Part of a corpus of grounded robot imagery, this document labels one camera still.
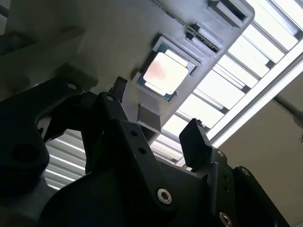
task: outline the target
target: screw hole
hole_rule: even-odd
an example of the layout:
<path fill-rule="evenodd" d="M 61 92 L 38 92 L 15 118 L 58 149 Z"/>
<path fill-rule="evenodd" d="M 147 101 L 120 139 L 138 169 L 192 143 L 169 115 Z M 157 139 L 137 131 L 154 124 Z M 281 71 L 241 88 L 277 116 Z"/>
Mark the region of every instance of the screw hole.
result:
<path fill-rule="evenodd" d="M 70 89 L 73 89 L 73 90 L 76 90 L 76 89 L 77 89 L 77 86 L 74 85 L 74 84 L 68 83 L 67 86 L 68 86 Z"/>
<path fill-rule="evenodd" d="M 12 149 L 11 157 L 17 162 L 32 163 L 39 158 L 39 150 L 31 144 L 19 144 Z"/>
<path fill-rule="evenodd" d="M 143 148 L 138 148 L 138 150 L 139 150 L 139 152 L 140 152 L 141 154 L 143 154 L 143 155 L 146 154 L 146 150 L 144 150 Z"/>
<path fill-rule="evenodd" d="M 109 96 L 109 95 L 107 95 L 107 96 L 106 96 L 106 98 L 107 98 L 109 101 L 112 101 L 112 102 L 115 100 L 115 98 L 114 98 L 114 97 Z"/>
<path fill-rule="evenodd" d="M 226 186 L 223 187 L 224 190 L 226 190 L 227 192 L 229 192 L 228 188 Z"/>
<path fill-rule="evenodd" d="M 135 131 L 131 131 L 131 135 L 132 135 L 132 136 L 138 136 L 138 133 L 135 132 Z"/>

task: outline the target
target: black mechanical part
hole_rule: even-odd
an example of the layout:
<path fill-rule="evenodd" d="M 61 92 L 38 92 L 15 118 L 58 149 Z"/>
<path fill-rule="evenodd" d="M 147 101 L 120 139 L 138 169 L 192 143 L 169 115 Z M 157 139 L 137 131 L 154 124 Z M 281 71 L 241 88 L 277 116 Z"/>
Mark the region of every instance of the black mechanical part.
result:
<path fill-rule="evenodd" d="M 117 77 L 114 86 L 110 89 L 110 93 L 112 93 L 117 99 L 119 99 L 120 103 L 123 101 L 123 95 L 125 92 L 127 80 L 122 77 Z"/>
<path fill-rule="evenodd" d="M 289 226 L 253 174 L 242 166 L 232 169 L 226 155 L 212 148 L 201 121 L 192 119 L 179 139 L 186 165 L 207 178 L 209 211 L 217 222 L 233 227 Z"/>
<path fill-rule="evenodd" d="M 82 133 L 87 174 L 55 193 L 38 226 L 289 227 L 252 173 L 212 148 L 199 120 L 179 137 L 189 172 L 155 158 L 114 93 L 82 92 L 55 78 L 0 103 L 1 192 L 19 207 L 48 164 L 44 142 Z"/>
<path fill-rule="evenodd" d="M 2 193 L 24 192 L 37 184 L 49 161 L 38 121 L 65 100 L 82 93 L 73 81 L 58 77 L 0 103 Z"/>

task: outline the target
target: bolt head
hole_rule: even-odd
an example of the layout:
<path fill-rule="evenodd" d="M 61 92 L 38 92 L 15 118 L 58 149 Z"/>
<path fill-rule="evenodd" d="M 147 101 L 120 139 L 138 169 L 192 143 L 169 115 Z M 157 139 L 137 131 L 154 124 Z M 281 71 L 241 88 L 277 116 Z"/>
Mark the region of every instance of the bolt head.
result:
<path fill-rule="evenodd" d="M 164 188 L 160 188 L 157 191 L 157 196 L 159 201 L 165 205 L 170 205 L 172 203 L 171 194 Z"/>

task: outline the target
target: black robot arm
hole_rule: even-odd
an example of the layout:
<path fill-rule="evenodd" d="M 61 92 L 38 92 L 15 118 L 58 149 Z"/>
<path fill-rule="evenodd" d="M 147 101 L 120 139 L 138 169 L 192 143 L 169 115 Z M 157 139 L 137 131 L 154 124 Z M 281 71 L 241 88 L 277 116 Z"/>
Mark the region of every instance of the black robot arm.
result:
<path fill-rule="evenodd" d="M 1 194 L 30 193 L 48 165 L 45 143 L 73 129 L 86 175 L 55 193 L 38 226 L 289 226 L 252 173 L 212 148 L 199 120 L 179 137 L 192 172 L 157 160 L 122 109 L 125 84 L 95 95 L 57 77 L 1 102 Z"/>

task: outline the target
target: slot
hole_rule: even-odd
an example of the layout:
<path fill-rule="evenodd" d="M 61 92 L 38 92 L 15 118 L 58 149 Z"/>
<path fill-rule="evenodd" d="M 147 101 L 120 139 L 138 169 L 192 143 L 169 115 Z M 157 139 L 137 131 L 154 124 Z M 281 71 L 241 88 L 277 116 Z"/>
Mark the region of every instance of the slot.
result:
<path fill-rule="evenodd" d="M 246 18 L 246 15 L 230 0 L 211 0 L 209 1 L 209 7 L 233 27 L 242 27 Z"/>
<path fill-rule="evenodd" d="M 221 0 L 223 5 L 227 7 L 240 21 L 243 21 L 246 16 L 229 0 Z"/>
<path fill-rule="evenodd" d="M 203 37 L 201 34 L 194 36 L 191 33 L 187 33 L 186 37 L 202 51 L 206 48 L 207 50 L 216 54 L 220 50 L 216 45 Z"/>

